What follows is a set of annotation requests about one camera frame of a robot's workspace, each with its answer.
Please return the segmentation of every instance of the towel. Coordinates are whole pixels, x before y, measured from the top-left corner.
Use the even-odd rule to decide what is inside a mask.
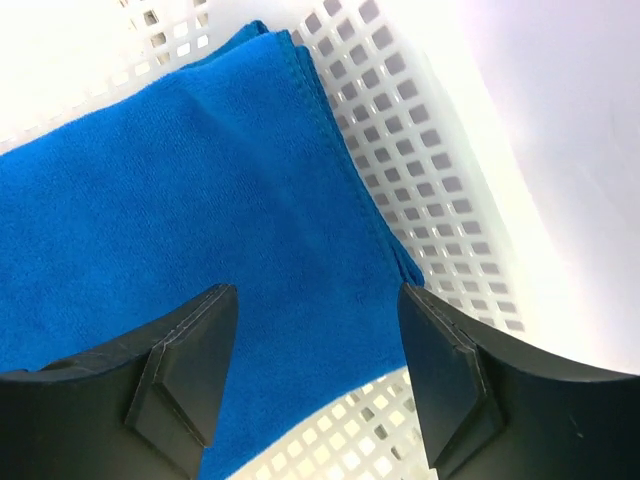
[[[309,52],[253,23],[211,57],[0,157],[0,370],[239,291],[201,479],[405,362],[422,277],[354,169]]]

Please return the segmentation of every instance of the blue fabric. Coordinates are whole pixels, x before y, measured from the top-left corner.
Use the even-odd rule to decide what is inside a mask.
[[[213,284],[238,287],[207,480],[402,366],[396,297],[422,282],[308,52],[265,31],[251,24],[224,54],[0,157],[0,370],[40,368]]]

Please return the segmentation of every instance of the black plastic part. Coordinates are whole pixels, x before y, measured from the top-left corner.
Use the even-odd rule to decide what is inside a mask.
[[[640,478],[640,377],[576,363],[403,286],[402,341],[440,480]]]
[[[211,445],[237,322],[233,287],[38,372],[0,375],[0,478],[184,480]]]

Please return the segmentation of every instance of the perforated grid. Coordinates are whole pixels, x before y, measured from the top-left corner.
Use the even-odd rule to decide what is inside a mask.
[[[82,65],[68,62],[62,73],[69,79],[39,85],[42,92],[29,103],[33,92],[20,78],[24,72],[8,68],[18,73],[15,81],[11,75],[2,79],[3,106],[9,107],[0,118],[0,153],[131,95],[202,58],[241,23],[262,17],[273,28],[289,27],[298,43],[311,48],[354,163],[430,288],[486,323],[512,333],[524,329],[489,224],[443,128],[448,120],[433,108],[421,59],[385,14],[382,0],[279,0],[271,4],[279,9],[276,20],[269,18],[273,6],[253,0],[76,3],[95,8],[82,15],[101,22],[80,30],[77,22],[63,22],[69,38],[84,40],[72,49],[68,42],[56,44],[60,25],[43,21],[25,71],[33,78],[60,74],[62,50],[79,58],[76,63],[95,54],[92,68],[85,68],[93,74],[76,73]],[[263,11],[243,10],[245,3]],[[24,98],[11,108],[16,91]],[[414,410],[406,370],[392,373],[322,409],[235,477],[431,479]]]

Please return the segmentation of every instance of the white plastic surface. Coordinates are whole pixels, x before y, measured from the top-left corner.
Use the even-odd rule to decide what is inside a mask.
[[[623,0],[5,2],[0,153],[261,18],[311,49],[363,181],[433,291],[531,343],[640,372],[638,13]],[[237,478],[429,478],[403,372],[357,395]],[[376,410],[381,395],[393,406]]]

